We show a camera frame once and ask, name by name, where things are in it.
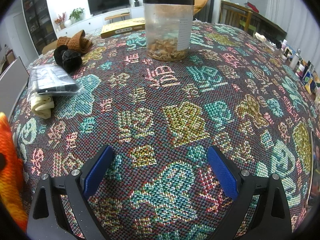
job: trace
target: white label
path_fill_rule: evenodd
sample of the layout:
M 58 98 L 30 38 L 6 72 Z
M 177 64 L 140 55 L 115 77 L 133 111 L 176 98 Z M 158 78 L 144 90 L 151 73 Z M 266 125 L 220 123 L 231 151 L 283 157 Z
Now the white label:
M 120 29 L 120 30 L 116 30 L 115 33 L 123 33 L 123 32 L 129 32 L 129 31 L 132 31 L 131 27 Z
M 192 27 L 192 17 L 182 18 L 179 20 L 179 33 L 178 33 L 178 46 L 177 50 L 184 50 L 189 48 L 191 27 Z

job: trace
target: plush toy eye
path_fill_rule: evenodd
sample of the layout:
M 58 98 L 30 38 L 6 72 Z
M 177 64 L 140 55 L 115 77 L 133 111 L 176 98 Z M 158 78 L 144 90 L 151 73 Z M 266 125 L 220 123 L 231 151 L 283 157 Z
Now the plush toy eye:
M 5 167 L 5 157 L 2 153 L 0 153 L 0 171 L 2 171 Z

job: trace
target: plastic jar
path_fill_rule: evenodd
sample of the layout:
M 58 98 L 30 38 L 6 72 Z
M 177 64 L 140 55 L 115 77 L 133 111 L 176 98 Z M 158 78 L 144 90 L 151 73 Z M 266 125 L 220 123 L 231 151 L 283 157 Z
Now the plastic jar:
M 147 53 L 177 61 L 187 56 L 195 0 L 143 0 Z

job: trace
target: rolled yellow cloth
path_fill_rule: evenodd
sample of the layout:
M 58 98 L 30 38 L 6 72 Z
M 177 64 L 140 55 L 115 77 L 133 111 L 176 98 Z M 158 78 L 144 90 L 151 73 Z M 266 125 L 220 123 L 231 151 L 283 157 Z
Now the rolled yellow cloth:
M 31 112 L 43 119 L 51 117 L 51 108 L 54 108 L 52 97 L 36 95 L 31 99 Z

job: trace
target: silver bolt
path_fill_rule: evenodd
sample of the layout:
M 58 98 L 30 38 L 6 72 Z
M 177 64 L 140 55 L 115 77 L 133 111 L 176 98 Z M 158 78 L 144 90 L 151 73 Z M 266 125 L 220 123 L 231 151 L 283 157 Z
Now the silver bolt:
M 279 179 L 279 175 L 278 175 L 278 174 L 275 174 L 275 173 L 272 174 L 272 177 L 273 177 L 274 179 Z
M 41 176 L 41 179 L 47 179 L 49 177 L 49 175 L 47 174 L 47 173 L 45 173 L 45 174 L 43 174 L 42 176 Z
M 72 176 L 77 176 L 80 173 L 78 169 L 71 171 Z
M 241 174 L 242 174 L 243 176 L 249 176 L 249 175 L 250 175 L 250 172 L 247 171 L 247 170 L 242 170 L 242 171 L 241 171 Z

